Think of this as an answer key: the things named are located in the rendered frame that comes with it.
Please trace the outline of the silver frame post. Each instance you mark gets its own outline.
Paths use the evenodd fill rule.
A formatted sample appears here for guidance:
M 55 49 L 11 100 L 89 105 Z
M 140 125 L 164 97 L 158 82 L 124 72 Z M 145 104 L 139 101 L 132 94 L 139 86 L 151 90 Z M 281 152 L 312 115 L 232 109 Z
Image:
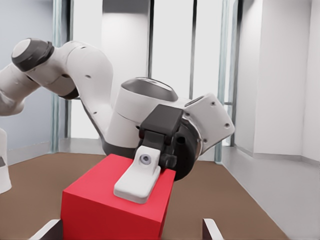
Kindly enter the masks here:
M 217 98 L 235 119 L 238 11 L 242 0 L 222 0 Z
M 70 39 L 71 0 L 53 0 L 53 32 L 52 44 L 61 47 Z M 60 98 L 51 95 L 51 139 L 50 153 L 59 151 Z

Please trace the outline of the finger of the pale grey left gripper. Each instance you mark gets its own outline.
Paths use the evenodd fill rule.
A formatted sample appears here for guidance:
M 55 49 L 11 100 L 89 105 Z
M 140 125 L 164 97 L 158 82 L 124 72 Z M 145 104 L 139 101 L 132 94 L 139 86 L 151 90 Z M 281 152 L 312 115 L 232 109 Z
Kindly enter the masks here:
M 133 162 L 114 185 L 113 194 L 119 198 L 145 204 L 159 178 L 161 151 L 138 147 Z

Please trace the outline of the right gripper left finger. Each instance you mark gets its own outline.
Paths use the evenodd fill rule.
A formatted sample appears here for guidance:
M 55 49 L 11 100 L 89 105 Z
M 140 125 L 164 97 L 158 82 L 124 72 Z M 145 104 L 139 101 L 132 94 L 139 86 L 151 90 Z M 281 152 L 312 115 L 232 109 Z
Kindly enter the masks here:
M 52 219 L 39 229 L 29 240 L 63 240 L 63 222 Z

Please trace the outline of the red wooden cube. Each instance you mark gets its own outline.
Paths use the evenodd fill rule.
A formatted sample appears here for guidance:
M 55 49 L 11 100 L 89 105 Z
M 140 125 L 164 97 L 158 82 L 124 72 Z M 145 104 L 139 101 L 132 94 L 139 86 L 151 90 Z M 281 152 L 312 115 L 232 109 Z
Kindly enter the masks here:
M 132 159 L 111 154 L 62 192 L 63 240 L 160 240 L 175 171 L 166 169 L 145 204 L 114 195 Z

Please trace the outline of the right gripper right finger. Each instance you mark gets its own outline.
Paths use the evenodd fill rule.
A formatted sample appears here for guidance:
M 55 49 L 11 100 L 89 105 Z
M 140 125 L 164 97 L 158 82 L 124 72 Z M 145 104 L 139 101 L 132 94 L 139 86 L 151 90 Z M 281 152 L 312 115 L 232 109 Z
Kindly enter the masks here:
M 217 224 L 211 218 L 202 219 L 202 240 L 225 240 Z

